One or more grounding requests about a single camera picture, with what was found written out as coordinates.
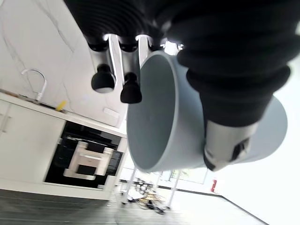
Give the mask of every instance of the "built-in oven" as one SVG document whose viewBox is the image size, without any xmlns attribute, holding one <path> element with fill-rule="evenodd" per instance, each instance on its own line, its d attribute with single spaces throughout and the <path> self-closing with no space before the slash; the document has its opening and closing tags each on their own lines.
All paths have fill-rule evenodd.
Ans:
<svg viewBox="0 0 300 225">
<path fill-rule="evenodd" d="M 120 140 L 119 136 L 67 121 L 45 182 L 102 187 L 107 176 L 115 176 L 118 170 Z"/>
</svg>

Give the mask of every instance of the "gray plastic pot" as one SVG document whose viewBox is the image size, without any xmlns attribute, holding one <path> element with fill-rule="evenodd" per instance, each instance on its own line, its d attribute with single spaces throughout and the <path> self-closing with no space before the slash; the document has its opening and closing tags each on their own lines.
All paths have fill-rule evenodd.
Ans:
<svg viewBox="0 0 300 225">
<path fill-rule="evenodd" d="M 128 107 L 127 139 L 135 166 L 144 172 L 205 167 L 204 119 L 199 93 L 188 84 L 176 56 L 153 52 L 141 68 L 142 102 Z M 287 117 L 273 97 L 238 163 L 272 154 L 282 143 Z"/>
</svg>

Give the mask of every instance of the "kitchen counter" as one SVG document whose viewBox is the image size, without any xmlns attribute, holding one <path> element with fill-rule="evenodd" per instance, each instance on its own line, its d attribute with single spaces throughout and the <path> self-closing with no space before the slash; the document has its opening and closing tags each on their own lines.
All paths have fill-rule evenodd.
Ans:
<svg viewBox="0 0 300 225">
<path fill-rule="evenodd" d="M 54 117 L 57 117 L 57 118 L 60 118 L 60 119 L 63 119 L 63 120 L 78 123 L 78 124 L 81 124 L 81 125 L 84 125 L 84 126 L 87 126 L 87 127 L 90 127 L 90 128 L 94 128 L 94 129 L 97 129 L 97 130 L 102 130 L 104 132 L 107 132 L 107 133 L 110 133 L 110 134 L 113 134 L 113 135 L 117 135 L 117 136 L 124 137 L 124 138 L 127 137 L 126 121 L 124 121 L 122 123 L 120 128 L 116 128 L 116 127 L 112 127 L 110 125 L 101 123 L 99 121 L 95 121 L 95 120 L 92 120 L 90 118 L 83 117 L 83 116 L 75 114 L 75 113 L 58 112 L 58 111 L 55 111 L 53 109 L 49 109 L 49 108 L 46 108 L 46 107 L 43 107 L 43 106 L 40 106 L 40 105 L 36 105 L 34 103 L 31 103 L 31 102 L 28 102 L 28 101 L 25 101 L 25 100 L 22 100 L 22 99 L 19 99 L 17 97 L 13 97 L 13 96 L 10 96 L 10 95 L 4 94 L 4 93 L 0 93 L 0 99 L 4 100 L 6 102 L 10 102 L 10 103 L 15 104 L 15 105 L 19 105 L 19 106 L 22 106 L 22 107 L 25 107 L 25 108 L 28 108 L 28 109 L 32 109 L 34 111 L 38 111 L 38 112 L 41 112 L 41 113 L 44 113 L 44 114 L 48 114 L 48 115 L 51 115 L 51 116 L 54 116 Z"/>
<path fill-rule="evenodd" d="M 125 122 L 121 128 L 116 128 L 71 112 L 58 112 L 16 96 L 0 92 L 0 189 L 108 200 L 119 180 L 127 155 Z M 115 150 L 119 152 L 116 158 L 111 159 L 113 172 L 97 174 L 96 183 L 62 179 L 64 167 L 53 167 L 52 162 L 68 124 L 74 124 L 72 132 L 77 131 L 78 127 L 93 128 L 99 133 L 106 133 L 103 134 L 104 138 L 112 138 L 117 148 Z M 70 151 L 60 158 L 65 159 L 60 166 L 66 166 L 66 158 L 70 159 Z M 90 161 L 83 163 L 89 166 Z"/>
</svg>

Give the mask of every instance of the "cabinet handle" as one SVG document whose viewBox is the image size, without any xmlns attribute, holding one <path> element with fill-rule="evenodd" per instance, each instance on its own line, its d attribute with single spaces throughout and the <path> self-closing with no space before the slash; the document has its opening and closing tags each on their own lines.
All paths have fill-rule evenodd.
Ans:
<svg viewBox="0 0 300 225">
<path fill-rule="evenodd" d="M 11 119 L 11 116 L 7 116 L 7 117 L 6 117 L 6 120 L 5 120 L 4 123 L 3 123 L 3 129 L 2 129 L 2 132 L 3 132 L 3 133 L 7 133 L 6 126 L 7 126 L 8 121 L 9 121 L 10 119 Z"/>
</svg>

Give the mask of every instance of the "yellow object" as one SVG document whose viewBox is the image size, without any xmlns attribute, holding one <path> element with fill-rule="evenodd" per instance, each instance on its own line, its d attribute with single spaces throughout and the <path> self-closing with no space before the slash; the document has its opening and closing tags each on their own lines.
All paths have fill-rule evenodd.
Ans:
<svg viewBox="0 0 300 225">
<path fill-rule="evenodd" d="M 62 110 L 62 108 L 65 106 L 65 104 L 67 103 L 67 101 L 63 100 L 57 107 L 56 107 L 56 111 L 60 111 Z"/>
</svg>

